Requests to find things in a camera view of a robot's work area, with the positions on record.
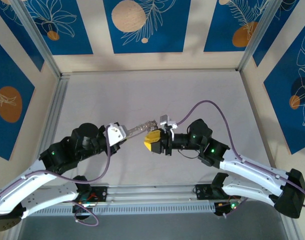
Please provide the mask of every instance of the blue panel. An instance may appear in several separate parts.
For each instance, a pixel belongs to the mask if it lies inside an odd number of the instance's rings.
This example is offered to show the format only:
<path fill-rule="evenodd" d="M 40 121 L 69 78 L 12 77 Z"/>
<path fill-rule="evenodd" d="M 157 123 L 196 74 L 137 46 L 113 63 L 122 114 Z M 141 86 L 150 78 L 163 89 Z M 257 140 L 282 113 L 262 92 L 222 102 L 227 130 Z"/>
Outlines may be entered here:
<path fill-rule="evenodd" d="M 35 87 L 0 45 L 0 157 L 9 160 Z"/>
<path fill-rule="evenodd" d="M 184 49 L 190 0 L 103 0 L 115 54 Z"/>
<path fill-rule="evenodd" d="M 53 55 L 93 54 L 76 0 L 27 0 L 24 4 Z"/>
<path fill-rule="evenodd" d="M 218 0 L 204 52 L 244 51 L 267 7 L 266 0 Z"/>
<path fill-rule="evenodd" d="M 36 65 L 38 70 L 41 71 L 44 64 L 44 58 L 38 51 L 34 42 L 29 37 L 21 21 L 18 19 L 17 15 L 15 14 L 13 8 L 9 4 L 6 4 L 1 0 L 0 0 L 0 16 L 7 24 L 9 29 L 12 31 L 13 35 L 17 38 L 18 42 L 21 44 L 23 49 L 29 55 L 29 57 Z"/>
<path fill-rule="evenodd" d="M 305 148 L 305 27 L 264 82 L 292 154 Z"/>
<path fill-rule="evenodd" d="M 253 59 L 257 66 L 259 66 L 263 60 L 264 56 L 268 52 L 268 49 L 273 44 L 298 2 L 299 0 L 284 0 L 281 3 L 277 13 L 272 19 L 267 31 L 263 35 L 256 51 L 253 54 Z"/>

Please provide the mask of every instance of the wall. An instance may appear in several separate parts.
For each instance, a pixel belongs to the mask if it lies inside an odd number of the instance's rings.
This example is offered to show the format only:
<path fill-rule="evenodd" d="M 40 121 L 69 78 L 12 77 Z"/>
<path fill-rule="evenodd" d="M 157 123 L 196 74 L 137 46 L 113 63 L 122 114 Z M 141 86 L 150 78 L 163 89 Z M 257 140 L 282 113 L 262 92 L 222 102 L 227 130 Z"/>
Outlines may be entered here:
<path fill-rule="evenodd" d="M 269 1 L 26 0 L 24 4 L 61 71 L 78 72 L 236 68 Z M 14 19 L 9 9 L 4 14 Z"/>
<path fill-rule="evenodd" d="M 0 16 L 0 188 L 36 158 L 57 84 L 30 39 L 24 48 L 25 33 L 12 30 Z"/>
<path fill-rule="evenodd" d="M 252 59 L 243 76 L 270 160 L 287 171 L 298 169 L 305 178 L 305 99 L 293 97 L 305 85 L 300 70 L 305 64 L 298 57 L 305 49 L 304 27 L 305 0 L 300 0 L 260 64 Z M 305 209 L 298 223 L 305 239 Z"/>

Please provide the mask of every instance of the white tabletop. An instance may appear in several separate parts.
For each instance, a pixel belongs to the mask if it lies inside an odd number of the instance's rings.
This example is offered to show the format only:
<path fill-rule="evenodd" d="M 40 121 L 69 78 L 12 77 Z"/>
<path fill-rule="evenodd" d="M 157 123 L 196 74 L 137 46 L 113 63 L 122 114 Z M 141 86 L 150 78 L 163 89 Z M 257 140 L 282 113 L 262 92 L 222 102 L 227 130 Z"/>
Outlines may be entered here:
<path fill-rule="evenodd" d="M 70 77 L 58 122 L 55 142 L 70 136 L 82 123 L 100 127 L 119 122 L 128 129 L 169 115 L 180 121 L 201 100 L 212 100 L 224 112 L 237 151 L 269 165 L 263 142 L 239 72 L 206 70 L 128 71 L 75 74 Z M 175 131 L 202 118 L 213 130 L 212 137 L 230 146 L 224 121 L 212 105 L 204 103 Z M 198 159 L 151 153 L 144 146 L 145 134 L 121 145 L 111 157 L 101 183 L 109 185 L 191 184 L 211 181 L 218 169 Z M 184 152 L 192 157 L 196 152 Z M 79 163 L 64 176 L 85 175 L 88 180 L 104 169 L 105 153 Z"/>

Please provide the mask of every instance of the yellow object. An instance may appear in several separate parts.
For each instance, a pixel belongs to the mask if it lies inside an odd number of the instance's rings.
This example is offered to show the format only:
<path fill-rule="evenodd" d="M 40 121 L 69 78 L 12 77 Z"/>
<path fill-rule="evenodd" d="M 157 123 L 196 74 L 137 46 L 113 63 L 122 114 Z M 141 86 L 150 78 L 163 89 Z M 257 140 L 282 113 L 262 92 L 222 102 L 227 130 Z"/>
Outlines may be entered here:
<path fill-rule="evenodd" d="M 149 132 L 145 137 L 144 137 L 144 145 L 146 148 L 148 148 L 149 151 L 152 151 L 152 144 L 158 142 L 161 139 L 161 131 L 160 130 L 155 130 Z"/>

